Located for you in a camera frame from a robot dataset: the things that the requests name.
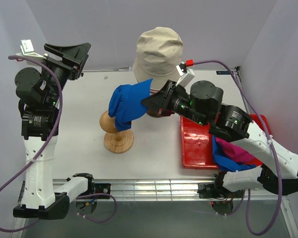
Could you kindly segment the blue baseball cap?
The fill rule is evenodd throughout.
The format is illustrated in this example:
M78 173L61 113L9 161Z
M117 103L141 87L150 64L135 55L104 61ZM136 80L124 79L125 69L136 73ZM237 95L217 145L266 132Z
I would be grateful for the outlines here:
M131 85L117 87L110 99L108 115L114 118L114 125L118 131L125 131L132 127L132 121L142 117L147 107L142 100L150 96L152 79Z

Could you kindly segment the beige bucket hat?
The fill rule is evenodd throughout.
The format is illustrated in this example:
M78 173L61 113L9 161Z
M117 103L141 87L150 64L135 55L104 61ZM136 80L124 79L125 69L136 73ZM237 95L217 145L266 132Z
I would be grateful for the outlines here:
M137 82L152 79L150 90L159 91L166 81L177 81L176 66L181 63L183 42L171 28L155 27L143 32L137 41L133 72Z

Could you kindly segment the blue and magenta hat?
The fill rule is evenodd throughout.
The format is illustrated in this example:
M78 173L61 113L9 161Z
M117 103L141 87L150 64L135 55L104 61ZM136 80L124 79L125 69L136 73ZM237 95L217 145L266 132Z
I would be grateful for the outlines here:
M259 165L244 149L215 136L212 136L212 157L221 172L245 171Z

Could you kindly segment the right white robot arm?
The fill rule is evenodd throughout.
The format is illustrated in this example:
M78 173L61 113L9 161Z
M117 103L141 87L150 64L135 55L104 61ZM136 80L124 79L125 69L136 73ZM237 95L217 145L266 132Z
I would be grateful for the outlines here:
M223 105L223 90L209 81L195 82L190 93L173 81L141 104L155 114L176 113L201 126L209 126L209 134L230 142L253 155L262 165L231 172L220 172L214 190L220 197L245 189L263 188L273 194L298 192L298 154L284 148L266 135L244 110Z

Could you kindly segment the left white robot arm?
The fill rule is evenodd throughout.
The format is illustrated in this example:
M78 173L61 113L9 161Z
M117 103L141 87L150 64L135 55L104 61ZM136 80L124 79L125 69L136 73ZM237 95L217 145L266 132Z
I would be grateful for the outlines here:
M26 61L28 67L15 76L19 98L21 135L26 151L25 188L21 202L13 210L17 218L63 219L70 203L82 195L95 194L92 175L75 174L59 188L53 187L53 161L63 109L63 89L76 80L88 59L90 43L74 46L45 44L45 54L23 40L20 53L10 60Z

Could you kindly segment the cream mannequin head stand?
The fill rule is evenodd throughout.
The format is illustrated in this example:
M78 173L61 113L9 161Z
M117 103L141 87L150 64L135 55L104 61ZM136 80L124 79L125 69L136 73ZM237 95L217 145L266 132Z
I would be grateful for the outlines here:
M147 115L149 115L152 118L162 118L162 117L170 116L170 115L158 115L158 114L151 114L151 113L147 113Z

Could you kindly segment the light wooden hat stand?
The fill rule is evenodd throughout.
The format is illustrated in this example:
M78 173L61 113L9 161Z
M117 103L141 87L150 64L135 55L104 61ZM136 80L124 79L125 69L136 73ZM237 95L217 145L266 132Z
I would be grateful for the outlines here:
M105 131L104 145L112 153L121 154L131 149L134 143L134 135L131 129L118 131L115 127L115 118L110 117L105 111L100 119L99 125Z

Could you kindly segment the red plastic tray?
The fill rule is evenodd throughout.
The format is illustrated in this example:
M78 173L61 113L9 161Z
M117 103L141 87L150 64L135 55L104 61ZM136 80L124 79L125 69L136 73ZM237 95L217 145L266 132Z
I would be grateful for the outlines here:
M216 170L219 167L212 157L212 135L208 126L180 117L182 164L189 169Z

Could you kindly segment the aluminium front rail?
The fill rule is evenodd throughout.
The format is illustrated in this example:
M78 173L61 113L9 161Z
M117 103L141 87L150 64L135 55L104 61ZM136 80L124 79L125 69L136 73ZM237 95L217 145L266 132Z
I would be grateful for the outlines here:
M29 179L24 184L22 202L25 204L50 205L53 195L65 193L70 201L92 199L92 183L110 183L111 193L99 193L116 201L239 201L241 198L225 200L199 198L198 183L213 183L212 179L88 179L82 177L65 179Z

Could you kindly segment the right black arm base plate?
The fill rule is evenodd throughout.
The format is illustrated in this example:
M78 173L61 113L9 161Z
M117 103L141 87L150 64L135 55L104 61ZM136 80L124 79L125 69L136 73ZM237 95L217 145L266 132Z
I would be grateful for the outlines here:
M209 198L225 200L227 198L241 198L243 191L238 190L236 192L218 191L215 189L213 183L198 183L197 194L199 198Z

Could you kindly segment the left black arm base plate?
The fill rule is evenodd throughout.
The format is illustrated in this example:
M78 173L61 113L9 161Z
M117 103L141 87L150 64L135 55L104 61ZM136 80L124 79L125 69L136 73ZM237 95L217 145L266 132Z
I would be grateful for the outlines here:
M99 193L111 193L110 183L92 183L92 194L98 194L93 196L92 199L109 199L108 195L99 195Z

